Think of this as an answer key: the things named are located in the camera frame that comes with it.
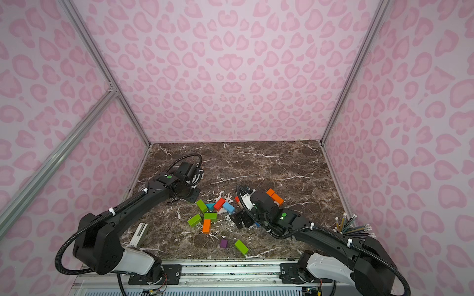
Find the light blue block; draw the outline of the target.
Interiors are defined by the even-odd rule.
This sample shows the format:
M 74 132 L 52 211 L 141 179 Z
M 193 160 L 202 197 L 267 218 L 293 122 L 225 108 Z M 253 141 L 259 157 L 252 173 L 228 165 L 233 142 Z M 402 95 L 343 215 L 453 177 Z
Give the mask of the light blue block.
M 226 211 L 227 213 L 229 213 L 230 215 L 233 215 L 234 212 L 235 212 L 234 206 L 232 206 L 232 205 L 231 205 L 230 203 L 228 203 L 228 202 L 225 202 L 225 203 L 223 204 L 222 208 L 225 209 L 225 211 Z

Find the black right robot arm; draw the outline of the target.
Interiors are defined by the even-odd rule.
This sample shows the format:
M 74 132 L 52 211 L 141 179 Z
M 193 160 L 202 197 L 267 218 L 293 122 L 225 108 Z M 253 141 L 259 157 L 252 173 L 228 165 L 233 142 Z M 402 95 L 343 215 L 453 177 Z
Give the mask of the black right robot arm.
M 243 210 L 273 238 L 290 238 L 315 248 L 298 261 L 298 276 L 304 282 L 320 279 L 351 285 L 363 296 L 390 296 L 398 279 L 403 294 L 411 295 L 408 281 L 381 243 L 371 236 L 341 234 L 312 223 L 304 215 L 283 208 L 263 190 L 237 186 Z

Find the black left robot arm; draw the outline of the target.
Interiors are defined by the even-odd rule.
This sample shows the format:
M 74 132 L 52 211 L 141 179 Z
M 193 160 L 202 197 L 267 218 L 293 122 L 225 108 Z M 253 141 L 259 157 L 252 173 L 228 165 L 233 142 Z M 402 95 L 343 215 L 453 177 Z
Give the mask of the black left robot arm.
M 99 215 L 89 213 L 79 224 L 78 231 L 59 248 L 54 265 L 63 275 L 96 273 L 106 275 L 131 274 L 145 277 L 149 282 L 159 281 L 164 273 L 162 261 L 145 251 L 126 248 L 121 244 L 122 234 L 158 204 L 167 200 L 183 199 L 196 202 L 202 180 L 202 156 L 195 154 L 196 165 L 185 155 L 154 176 L 136 195 Z

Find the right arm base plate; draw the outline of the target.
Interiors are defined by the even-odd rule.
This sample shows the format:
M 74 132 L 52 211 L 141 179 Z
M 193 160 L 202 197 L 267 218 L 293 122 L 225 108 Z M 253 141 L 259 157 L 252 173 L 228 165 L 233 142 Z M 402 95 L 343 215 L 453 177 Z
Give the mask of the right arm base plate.
M 284 284 L 332 284 L 330 279 L 319 279 L 304 271 L 296 262 L 280 264 L 280 280 Z

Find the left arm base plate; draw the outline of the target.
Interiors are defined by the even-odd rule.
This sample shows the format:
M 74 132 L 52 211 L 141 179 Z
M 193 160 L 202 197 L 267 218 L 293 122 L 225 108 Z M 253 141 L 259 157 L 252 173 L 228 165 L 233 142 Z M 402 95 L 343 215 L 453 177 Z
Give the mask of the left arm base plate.
M 129 286 L 152 286 L 152 285 L 178 285 L 182 265 L 161 265 L 153 266 L 146 275 L 132 274 L 128 280 Z

